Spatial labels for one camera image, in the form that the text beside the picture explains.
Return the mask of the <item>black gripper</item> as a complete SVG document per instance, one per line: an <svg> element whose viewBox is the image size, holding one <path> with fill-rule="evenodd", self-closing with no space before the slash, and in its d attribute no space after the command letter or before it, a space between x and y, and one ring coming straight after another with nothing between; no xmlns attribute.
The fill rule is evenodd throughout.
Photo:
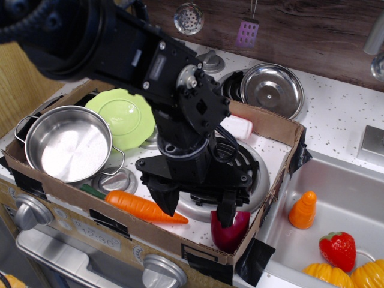
<svg viewBox="0 0 384 288"><path fill-rule="evenodd" d="M178 155L162 149L158 156L136 161L158 207L173 217L181 192L211 196L218 202L217 218L222 227L230 227L236 206L250 202L252 178L232 166L238 155L237 143L204 143L192 154Z"/></svg>

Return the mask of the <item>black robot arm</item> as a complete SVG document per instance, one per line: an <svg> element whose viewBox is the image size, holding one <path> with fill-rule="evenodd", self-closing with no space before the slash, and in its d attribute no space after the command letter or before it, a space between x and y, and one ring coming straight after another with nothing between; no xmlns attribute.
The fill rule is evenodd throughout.
<svg viewBox="0 0 384 288"><path fill-rule="evenodd" d="M53 80L89 78L145 98L158 129L160 155L137 161L156 204L173 215L180 192L207 194L230 227L250 201L251 177L237 169L236 139L221 122L228 98L196 53L113 1L2 1L1 42L15 41Z"/></svg>

